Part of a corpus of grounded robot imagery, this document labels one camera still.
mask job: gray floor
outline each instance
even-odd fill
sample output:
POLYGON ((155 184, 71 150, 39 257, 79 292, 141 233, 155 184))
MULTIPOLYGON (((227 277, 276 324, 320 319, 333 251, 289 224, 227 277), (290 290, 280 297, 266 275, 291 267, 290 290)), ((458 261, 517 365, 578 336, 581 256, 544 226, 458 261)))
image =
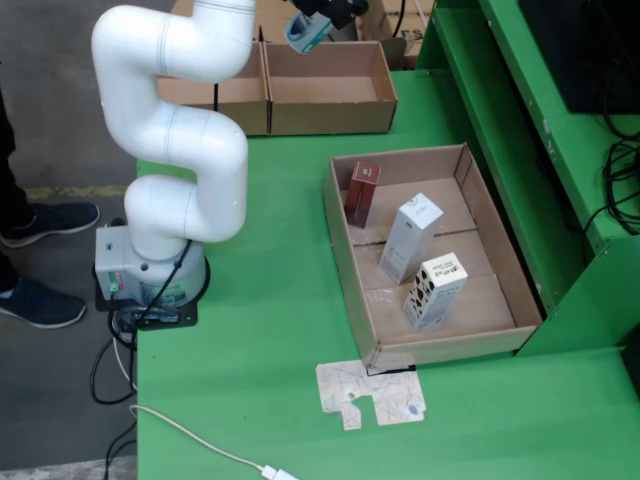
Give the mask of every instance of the gray floor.
MULTIPOLYGON (((12 166, 36 193, 134 178, 134 160, 104 125, 90 53, 95 21, 119 3, 168 10, 173 0, 0 1, 0 83, 18 142, 12 166)), ((90 199, 101 221, 123 215, 120 196, 90 199)), ((89 311, 80 324, 53 332, 0 317, 0 471, 102 458, 131 423, 126 407, 89 397, 91 364, 108 338, 104 314, 92 307, 93 248, 88 231, 9 252, 23 275, 83 297, 89 311)), ((126 388, 111 355, 99 382, 105 396, 126 388)))

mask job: dark red box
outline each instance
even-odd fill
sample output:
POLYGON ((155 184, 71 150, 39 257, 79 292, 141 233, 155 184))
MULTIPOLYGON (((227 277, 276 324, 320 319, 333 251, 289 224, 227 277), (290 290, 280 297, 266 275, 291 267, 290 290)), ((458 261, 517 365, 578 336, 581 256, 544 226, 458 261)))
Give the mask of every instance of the dark red box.
POLYGON ((351 174, 351 183, 344 205, 347 223, 364 228, 367 224, 373 192, 380 178, 380 165, 358 162, 351 174))

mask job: black monitor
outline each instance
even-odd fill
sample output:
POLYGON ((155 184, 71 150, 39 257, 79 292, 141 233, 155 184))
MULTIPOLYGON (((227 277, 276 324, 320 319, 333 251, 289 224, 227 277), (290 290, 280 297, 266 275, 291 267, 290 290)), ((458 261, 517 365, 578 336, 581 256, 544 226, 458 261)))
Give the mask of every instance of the black monitor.
POLYGON ((640 113, 639 0, 520 0, 572 112, 640 113))

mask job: sneaker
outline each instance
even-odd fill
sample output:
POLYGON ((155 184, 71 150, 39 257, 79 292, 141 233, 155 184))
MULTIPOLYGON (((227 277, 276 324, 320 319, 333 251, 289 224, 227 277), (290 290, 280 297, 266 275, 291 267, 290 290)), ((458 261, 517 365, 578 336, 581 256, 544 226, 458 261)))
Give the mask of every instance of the sneaker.
POLYGON ((87 306, 71 295, 56 292, 21 278, 9 298, 0 298, 0 313, 19 318, 37 328, 62 328, 82 318, 87 306))
POLYGON ((22 248, 47 235, 77 233, 91 228, 100 218, 100 210, 92 203, 61 203, 60 205, 31 205, 35 214, 25 227, 13 228, 0 234, 0 241, 10 248, 22 248))

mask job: white box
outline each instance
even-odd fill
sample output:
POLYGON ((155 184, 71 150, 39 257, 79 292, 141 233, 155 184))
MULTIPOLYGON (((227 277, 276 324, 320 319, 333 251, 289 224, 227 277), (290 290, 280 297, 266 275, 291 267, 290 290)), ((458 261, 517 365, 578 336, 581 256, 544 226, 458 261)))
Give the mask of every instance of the white box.
POLYGON ((418 270, 441 219, 442 210, 422 193, 398 209, 380 258, 380 268, 394 282, 400 284, 418 270))
POLYGON ((403 311, 411 323, 411 331, 440 323, 466 280, 467 272, 455 253, 424 262, 404 302, 403 311))

